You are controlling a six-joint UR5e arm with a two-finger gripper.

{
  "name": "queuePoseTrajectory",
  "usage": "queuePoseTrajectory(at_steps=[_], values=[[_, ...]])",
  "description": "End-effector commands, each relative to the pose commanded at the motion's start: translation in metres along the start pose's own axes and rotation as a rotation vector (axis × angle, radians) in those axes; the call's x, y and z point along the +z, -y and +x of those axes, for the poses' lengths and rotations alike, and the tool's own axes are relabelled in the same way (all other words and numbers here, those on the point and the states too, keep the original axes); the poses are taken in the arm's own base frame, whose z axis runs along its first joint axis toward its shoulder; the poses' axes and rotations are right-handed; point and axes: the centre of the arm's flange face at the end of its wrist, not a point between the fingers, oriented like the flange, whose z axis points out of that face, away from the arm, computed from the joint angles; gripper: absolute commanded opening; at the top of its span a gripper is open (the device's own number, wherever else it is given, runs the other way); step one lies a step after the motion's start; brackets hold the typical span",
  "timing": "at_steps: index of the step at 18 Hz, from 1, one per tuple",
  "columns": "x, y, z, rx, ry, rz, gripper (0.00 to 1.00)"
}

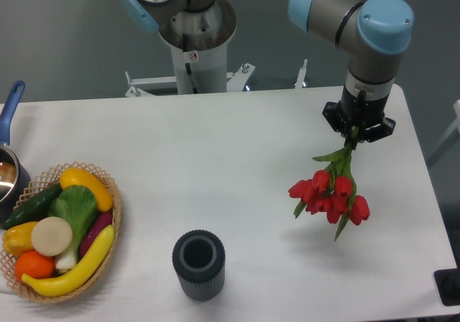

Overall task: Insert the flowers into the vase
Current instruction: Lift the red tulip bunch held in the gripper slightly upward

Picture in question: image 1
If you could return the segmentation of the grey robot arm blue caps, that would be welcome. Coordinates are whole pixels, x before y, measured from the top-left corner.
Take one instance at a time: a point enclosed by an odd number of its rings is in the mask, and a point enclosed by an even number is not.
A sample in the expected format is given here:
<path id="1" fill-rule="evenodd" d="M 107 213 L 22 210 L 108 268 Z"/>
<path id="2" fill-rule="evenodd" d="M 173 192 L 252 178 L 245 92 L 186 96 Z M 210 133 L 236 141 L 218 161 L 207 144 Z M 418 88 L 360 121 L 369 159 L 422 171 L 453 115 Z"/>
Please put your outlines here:
<path id="1" fill-rule="evenodd" d="M 226 0 L 120 0 L 146 32 L 170 47 L 178 92 L 227 92 L 227 45 L 236 14 Z M 384 109 L 408 48 L 414 14 L 403 0 L 289 0 L 290 21 L 350 54 L 341 99 L 323 115 L 345 143 L 390 136 Z"/>

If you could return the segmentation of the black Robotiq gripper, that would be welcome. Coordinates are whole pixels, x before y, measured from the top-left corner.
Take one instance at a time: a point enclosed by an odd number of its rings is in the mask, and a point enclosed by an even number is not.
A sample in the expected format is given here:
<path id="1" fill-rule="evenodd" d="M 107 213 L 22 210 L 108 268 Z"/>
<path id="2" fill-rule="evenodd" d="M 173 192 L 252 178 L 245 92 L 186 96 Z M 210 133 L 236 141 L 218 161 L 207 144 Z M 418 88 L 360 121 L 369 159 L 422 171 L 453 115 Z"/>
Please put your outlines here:
<path id="1" fill-rule="evenodd" d="M 331 128 L 344 138 L 344 147 L 376 142 L 391 136 L 395 130 L 396 122 L 385 116 L 388 97 L 371 100 L 364 89 L 354 95 L 343 87 L 341 100 L 327 102 L 322 114 Z"/>

